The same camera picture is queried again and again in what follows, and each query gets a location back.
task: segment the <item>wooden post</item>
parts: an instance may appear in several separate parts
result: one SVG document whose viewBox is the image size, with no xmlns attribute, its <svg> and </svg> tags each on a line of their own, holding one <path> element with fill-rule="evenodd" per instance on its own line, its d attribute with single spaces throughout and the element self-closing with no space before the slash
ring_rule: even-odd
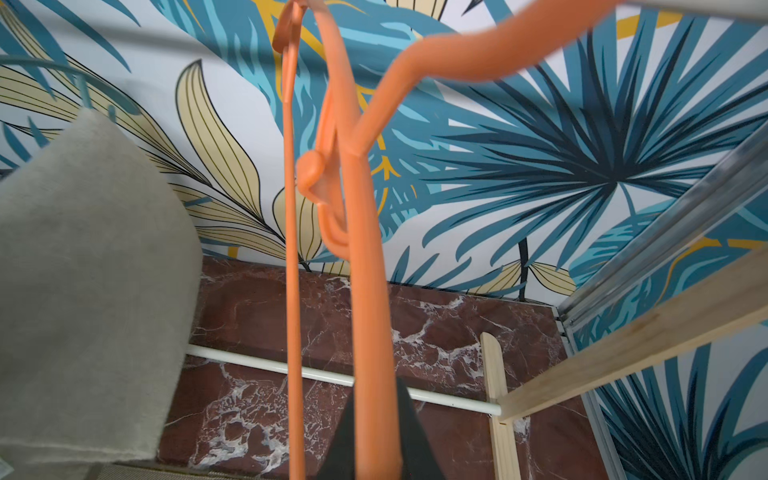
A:
<svg viewBox="0 0 768 480">
<path fill-rule="evenodd" d="M 485 376 L 485 394 L 489 402 L 495 402 L 507 394 L 507 377 L 504 373 L 502 347 L 490 333 L 480 335 L 482 365 Z M 520 480 L 518 447 L 515 444 L 515 430 L 512 423 L 504 425 L 498 417 L 490 417 L 493 467 L 496 480 Z"/>
<path fill-rule="evenodd" d="M 713 273 L 499 399 L 511 422 L 768 318 L 768 247 Z"/>
</svg>

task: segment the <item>metal frame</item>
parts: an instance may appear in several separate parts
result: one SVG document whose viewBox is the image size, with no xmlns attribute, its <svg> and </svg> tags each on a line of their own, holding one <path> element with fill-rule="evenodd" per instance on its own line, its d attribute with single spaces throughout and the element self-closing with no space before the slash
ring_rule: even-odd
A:
<svg viewBox="0 0 768 480">
<path fill-rule="evenodd" d="M 562 339 L 568 358 L 576 355 L 573 330 L 566 328 Z M 587 419 L 589 420 L 590 427 L 592 427 L 594 440 L 598 444 L 600 457 L 603 459 L 603 465 L 605 465 L 605 471 L 609 480 L 627 480 L 627 474 L 624 472 L 624 466 L 621 464 L 619 454 L 616 451 L 614 439 L 608 430 L 608 424 L 605 422 L 597 394 L 595 394 L 594 390 L 583 393 L 581 401 L 584 403 L 584 410 L 587 411 Z"/>
<path fill-rule="evenodd" d="M 768 186 L 768 123 L 715 165 L 568 297 L 558 307 L 563 324 L 577 329 L 592 319 L 765 186 Z"/>
</svg>

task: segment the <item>orange hanger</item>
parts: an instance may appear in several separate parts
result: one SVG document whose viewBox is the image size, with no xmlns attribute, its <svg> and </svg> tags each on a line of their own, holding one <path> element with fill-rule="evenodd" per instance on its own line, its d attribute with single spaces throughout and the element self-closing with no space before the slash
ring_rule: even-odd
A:
<svg viewBox="0 0 768 480">
<path fill-rule="evenodd" d="M 348 260 L 352 280 L 355 368 L 355 469 L 360 480 L 396 480 L 402 471 L 384 256 L 368 151 L 406 95 L 424 78 L 492 81 L 538 63 L 595 25 L 618 0 L 537 0 L 495 28 L 472 35 L 434 35 L 410 45 L 390 65 L 365 114 L 352 68 L 322 0 L 288 0 L 272 46 L 283 54 L 286 183 L 286 297 L 290 477 L 304 465 L 299 265 L 293 155 L 293 84 L 304 12 L 311 8 L 326 52 L 329 85 L 315 150 L 298 161 L 299 191 L 317 205 L 331 253 Z M 344 197 L 342 198 L 342 181 Z"/>
</svg>

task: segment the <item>gray towel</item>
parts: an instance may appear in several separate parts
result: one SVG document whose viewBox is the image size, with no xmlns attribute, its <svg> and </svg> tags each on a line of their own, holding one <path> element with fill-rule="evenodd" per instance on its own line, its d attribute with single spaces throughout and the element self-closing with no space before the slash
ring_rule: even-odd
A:
<svg viewBox="0 0 768 480">
<path fill-rule="evenodd" d="M 96 111 L 0 181 L 4 480 L 155 456 L 201 261 L 181 202 Z"/>
</svg>

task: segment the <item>wallpaper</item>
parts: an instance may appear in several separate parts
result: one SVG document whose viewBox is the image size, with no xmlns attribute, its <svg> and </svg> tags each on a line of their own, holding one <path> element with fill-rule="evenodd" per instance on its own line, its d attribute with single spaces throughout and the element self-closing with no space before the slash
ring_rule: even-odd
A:
<svg viewBox="0 0 768 480">
<path fill-rule="evenodd" d="M 658 210 L 647 209 L 649 219 Z M 626 228 L 617 225 L 604 235 L 604 243 L 611 245 Z M 768 192 L 576 331 L 576 347 L 591 345 L 766 242 Z M 768 320 L 599 388 L 627 477 L 765 478 L 767 363 Z"/>
<path fill-rule="evenodd" d="M 524 4 L 327 3 L 362 109 L 414 41 L 487 28 Z M 270 47 L 281 7 L 4 0 L 0 175 L 77 116 L 77 75 L 51 65 L 87 71 L 104 81 L 89 87 L 93 108 L 166 176 L 206 253 L 281 264 L 280 56 Z M 327 86 L 311 13 L 301 38 L 298 154 L 313 146 Z M 623 6 L 503 81 L 424 80 L 369 155 L 389 279 L 560 303 L 766 120 L 767 48 L 762 25 Z M 300 197 L 297 210 L 303 268 L 348 274 L 322 245 L 315 207 Z"/>
</svg>

